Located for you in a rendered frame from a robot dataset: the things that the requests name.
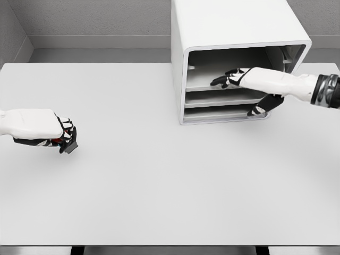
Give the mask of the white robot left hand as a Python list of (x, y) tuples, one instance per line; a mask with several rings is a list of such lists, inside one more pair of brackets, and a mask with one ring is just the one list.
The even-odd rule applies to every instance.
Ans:
[(77, 140), (72, 121), (51, 109), (6, 110), (0, 114), (0, 134), (11, 135), (15, 143), (35, 147), (59, 148), (53, 139)]

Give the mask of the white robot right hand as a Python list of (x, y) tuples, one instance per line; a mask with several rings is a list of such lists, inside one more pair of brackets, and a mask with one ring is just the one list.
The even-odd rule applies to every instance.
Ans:
[(260, 67), (236, 68), (225, 72), (210, 83), (211, 86), (218, 86), (222, 89), (230, 85), (266, 93), (251, 110), (248, 117), (265, 115), (284, 102), (284, 96), (288, 92), (288, 85), (284, 84), (284, 72)]

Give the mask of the grey cabinet drawer tray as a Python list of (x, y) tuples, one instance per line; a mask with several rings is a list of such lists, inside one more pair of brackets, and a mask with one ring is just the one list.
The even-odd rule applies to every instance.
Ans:
[(185, 96), (185, 108), (255, 104), (266, 95), (264, 92), (249, 89), (188, 92)]
[(245, 105), (228, 105), (228, 106), (210, 106), (185, 108), (181, 115), (181, 123), (210, 123), (210, 122), (228, 122), (243, 121), (250, 119), (263, 119), (269, 113), (257, 116), (248, 116), (248, 112), (253, 109), (255, 104)]
[(222, 90), (220, 85), (211, 86), (213, 79), (224, 75), (232, 67), (223, 66), (196, 66), (188, 70), (186, 80), (186, 92)]

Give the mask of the white tabletop storage cabinet shell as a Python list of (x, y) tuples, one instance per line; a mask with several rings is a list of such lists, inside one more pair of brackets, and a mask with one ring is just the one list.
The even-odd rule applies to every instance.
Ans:
[(294, 73), (311, 46), (287, 0), (172, 0), (171, 64), (179, 121), (188, 70), (261, 67)]

